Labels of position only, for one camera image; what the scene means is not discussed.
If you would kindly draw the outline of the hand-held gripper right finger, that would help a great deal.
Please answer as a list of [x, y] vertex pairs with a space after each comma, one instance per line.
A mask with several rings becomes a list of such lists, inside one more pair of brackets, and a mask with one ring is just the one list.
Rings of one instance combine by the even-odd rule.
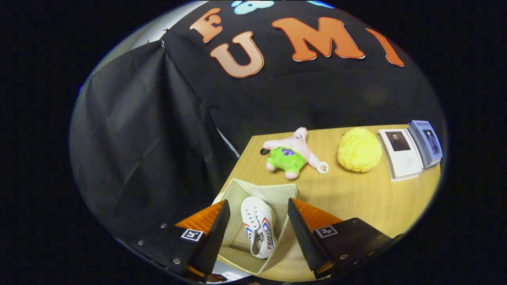
[[288, 216], [303, 256], [316, 279], [347, 274], [396, 244], [360, 218], [342, 220], [291, 197]]

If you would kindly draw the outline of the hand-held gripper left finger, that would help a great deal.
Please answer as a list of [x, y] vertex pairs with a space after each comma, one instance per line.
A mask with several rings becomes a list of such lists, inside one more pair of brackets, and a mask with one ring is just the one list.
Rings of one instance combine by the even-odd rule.
[[137, 253], [182, 278], [200, 283], [226, 281], [212, 271], [230, 216], [229, 202], [223, 199], [138, 238]]

